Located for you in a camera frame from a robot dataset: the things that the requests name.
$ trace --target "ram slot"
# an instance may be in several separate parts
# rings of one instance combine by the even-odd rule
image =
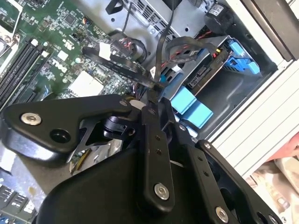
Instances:
[[[16,88],[41,55],[42,48],[27,43],[0,84],[0,110],[6,105]]]
[[[32,70],[30,79],[24,84],[19,91],[14,95],[14,98],[10,101],[9,104],[20,103],[20,99],[23,97],[24,93],[27,91],[28,87],[31,86],[32,82],[35,80],[43,66],[46,64],[48,58],[43,59],[36,67]]]

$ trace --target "motherboard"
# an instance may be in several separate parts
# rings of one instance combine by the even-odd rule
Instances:
[[[84,46],[109,41],[71,0],[1,0],[0,110],[49,98],[130,93],[132,81],[82,56]]]

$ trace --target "green circuit board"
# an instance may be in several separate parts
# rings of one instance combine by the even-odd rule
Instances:
[[[9,3],[9,0],[1,0],[0,25],[11,32],[16,24],[15,33],[21,37],[19,52],[29,40],[34,39],[38,42],[38,47],[43,49],[43,55],[38,57],[22,82],[15,88],[8,104],[14,103],[15,99],[24,102],[32,92],[35,93],[33,101],[41,100],[50,93],[55,98],[71,97],[72,92],[68,87],[82,71],[96,78],[104,86],[100,94],[130,92],[132,86],[130,80],[82,56],[83,46],[96,45],[89,36],[92,35],[101,42],[109,41],[109,36],[89,20],[88,31],[86,31],[83,19],[87,17],[71,0],[17,0],[16,2],[22,6],[17,24],[19,11]],[[35,72],[36,77],[32,80],[30,74],[36,71],[37,65],[39,65],[38,74]],[[5,71],[0,74],[0,82]]]

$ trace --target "silver screw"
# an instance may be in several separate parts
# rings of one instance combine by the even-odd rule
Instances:
[[[222,222],[228,223],[228,215],[226,214],[225,210],[223,210],[222,207],[216,208],[216,214]]]
[[[10,38],[9,36],[5,36],[5,37],[4,37],[4,41],[5,41],[6,43],[10,43],[10,42],[11,42],[11,38]]]
[[[272,215],[269,215],[269,218],[273,224],[278,224],[278,221],[276,221],[276,219]]]
[[[123,105],[123,106],[128,106],[128,104],[123,100],[120,101],[120,104]]]
[[[185,131],[185,130],[186,130],[186,128],[185,128],[185,126],[184,126],[184,125],[179,125],[179,128],[180,128],[181,130],[183,130],[183,131]]]
[[[205,143],[204,145],[205,145],[205,147],[206,147],[207,149],[210,149],[210,148],[211,148],[210,144],[208,144],[208,143]]]
[[[151,114],[153,114],[153,115],[156,114],[156,112],[155,112],[153,109],[149,109],[149,112],[150,112]]]
[[[169,198],[169,191],[167,187],[165,187],[161,183],[157,183],[154,187],[155,194],[162,200],[166,201]]]
[[[42,122],[41,117],[36,113],[25,113],[21,116],[21,121],[27,125],[39,125]]]

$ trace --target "capacitor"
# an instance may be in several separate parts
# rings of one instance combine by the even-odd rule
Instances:
[[[234,23],[233,11],[223,4],[215,3],[204,18],[206,26],[215,34],[223,34]]]
[[[81,63],[81,58],[77,57],[77,58],[75,59],[75,62],[76,62],[77,64],[80,64],[80,63]]]

